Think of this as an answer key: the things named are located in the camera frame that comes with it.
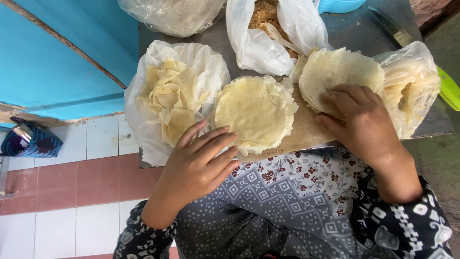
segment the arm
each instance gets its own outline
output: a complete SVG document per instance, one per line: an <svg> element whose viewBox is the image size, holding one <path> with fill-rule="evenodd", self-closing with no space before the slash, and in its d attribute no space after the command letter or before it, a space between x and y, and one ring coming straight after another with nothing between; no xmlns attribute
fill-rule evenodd
<svg viewBox="0 0 460 259"><path fill-rule="evenodd" d="M367 87L351 85L340 85L323 97L346 121L326 115L317 120L372 167L353 201L356 240L376 257L388 253L383 247L400 258L452 258L449 223L430 185L417 175L382 99Z"/></svg>
<svg viewBox="0 0 460 259"><path fill-rule="evenodd" d="M389 204L420 199L422 187L414 158L399 141L380 96L367 87L339 85L322 97L342 111L345 122L327 115L318 115L317 121L373 168L380 198Z"/></svg>
<svg viewBox="0 0 460 259"><path fill-rule="evenodd" d="M187 204L214 191L240 164L232 159L237 147L216 155L238 137L229 127L212 130L192 138L206 125L202 120L192 125L179 139L160 179L148 199L131 211L128 227L118 239L114 258L167 253L176 234L178 212Z"/></svg>

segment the plastic spoon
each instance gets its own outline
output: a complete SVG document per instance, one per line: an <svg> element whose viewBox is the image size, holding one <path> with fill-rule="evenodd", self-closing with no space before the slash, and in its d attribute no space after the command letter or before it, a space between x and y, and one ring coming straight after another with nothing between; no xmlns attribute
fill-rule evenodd
<svg viewBox="0 0 460 259"><path fill-rule="evenodd" d="M294 44L288 42L287 40L283 39L283 37L281 37L281 34L280 32L276 29L275 26L273 26L272 24L269 24L269 23L262 23L261 24L262 26L265 26L267 29L266 29L266 33L268 34L268 36L270 38L272 38L273 40L279 42L281 45L285 46L285 47L288 47L292 50L294 50L295 52L297 52L297 54L299 55L305 55L298 47L296 47Z"/></svg>

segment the sleeve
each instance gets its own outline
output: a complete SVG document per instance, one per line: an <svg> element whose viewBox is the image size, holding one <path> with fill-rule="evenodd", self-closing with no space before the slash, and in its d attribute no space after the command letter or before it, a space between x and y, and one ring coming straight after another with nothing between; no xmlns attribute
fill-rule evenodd
<svg viewBox="0 0 460 259"><path fill-rule="evenodd" d="M359 197L353 201L351 225L360 247L371 254L395 253L399 258L450 259L447 240L452 235L449 222L426 180L419 176L423 196L405 205L383 202L375 175L359 182Z"/></svg>
<svg viewBox="0 0 460 259"><path fill-rule="evenodd" d="M126 221L127 227L118 237L114 259L168 258L169 247L176 235L177 221L167 228L156 230L142 221L141 214L147 200L139 202Z"/></svg>

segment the plastic bag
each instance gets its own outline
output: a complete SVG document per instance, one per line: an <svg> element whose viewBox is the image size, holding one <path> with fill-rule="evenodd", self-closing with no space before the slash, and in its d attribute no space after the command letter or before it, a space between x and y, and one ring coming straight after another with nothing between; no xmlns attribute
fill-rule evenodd
<svg viewBox="0 0 460 259"><path fill-rule="evenodd" d="M227 33L241 69L260 74L289 75L294 67L286 49L260 29L248 29L254 0L228 0ZM278 19L289 39L305 54L311 48L333 48L328 44L326 26L312 0L281 0Z"/></svg>
<svg viewBox="0 0 460 259"><path fill-rule="evenodd" d="M227 0L118 0L120 8L151 31L175 37L200 33L216 23Z"/></svg>
<svg viewBox="0 0 460 259"><path fill-rule="evenodd" d="M409 139L441 89L433 56L420 41L374 57L385 71L382 99L400 139Z"/></svg>
<svg viewBox="0 0 460 259"><path fill-rule="evenodd" d="M230 83L230 74L222 55L214 52L208 45L198 43L170 45L164 41L153 41L150 44L147 52L139 60L136 75L125 90L125 113L128 125L143 150L142 160L152 166L164 166L173 148L162 140L158 115L148 110L137 97L144 86L146 65L161 67L168 57L187 64L197 72L196 100L200 93L211 90L210 96L201 109L201 114L208 119L213 108L214 94Z"/></svg>

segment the person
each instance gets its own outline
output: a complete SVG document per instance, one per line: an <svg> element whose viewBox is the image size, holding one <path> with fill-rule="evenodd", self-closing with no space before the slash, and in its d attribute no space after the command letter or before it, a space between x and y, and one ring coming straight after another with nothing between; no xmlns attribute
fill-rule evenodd
<svg viewBox="0 0 460 259"><path fill-rule="evenodd" d="M218 155L236 132L192 141L206 121L191 126L131 211L114 258L167 258L173 238L187 259L452 258L449 223L382 99L357 85L322 98L346 121L315 119L347 149L242 164L235 146Z"/></svg>

